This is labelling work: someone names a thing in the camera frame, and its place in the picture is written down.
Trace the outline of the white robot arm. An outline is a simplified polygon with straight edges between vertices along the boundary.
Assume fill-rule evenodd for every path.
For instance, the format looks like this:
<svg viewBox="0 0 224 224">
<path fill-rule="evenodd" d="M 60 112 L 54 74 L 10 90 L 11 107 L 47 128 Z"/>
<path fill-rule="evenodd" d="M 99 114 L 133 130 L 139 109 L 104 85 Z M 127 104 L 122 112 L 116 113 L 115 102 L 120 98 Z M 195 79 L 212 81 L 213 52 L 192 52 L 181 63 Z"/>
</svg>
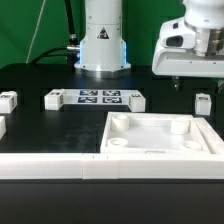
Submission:
<svg viewBox="0 0 224 224">
<path fill-rule="evenodd" d="M 179 0 L 185 6 L 181 18 L 160 28 L 152 71 L 171 76 L 210 77 L 224 89 L 224 0 Z M 121 0 L 85 0 L 86 33 L 75 68 L 97 78 L 128 69 L 126 43 L 122 39 Z"/>
</svg>

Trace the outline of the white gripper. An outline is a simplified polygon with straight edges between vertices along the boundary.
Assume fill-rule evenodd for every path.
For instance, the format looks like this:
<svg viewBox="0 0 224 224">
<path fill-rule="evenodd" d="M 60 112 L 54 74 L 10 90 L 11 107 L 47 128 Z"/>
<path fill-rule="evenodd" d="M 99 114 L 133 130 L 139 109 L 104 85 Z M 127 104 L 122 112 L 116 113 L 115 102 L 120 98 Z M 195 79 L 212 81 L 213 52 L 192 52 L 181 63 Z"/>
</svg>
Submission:
<svg viewBox="0 0 224 224">
<path fill-rule="evenodd" d="M 224 78 L 224 28 L 206 29 L 178 18 L 162 24 L 156 43 L 152 71 L 172 76 L 176 91 L 181 89 L 178 76 Z M 217 92 L 224 79 L 217 82 Z"/>
</svg>

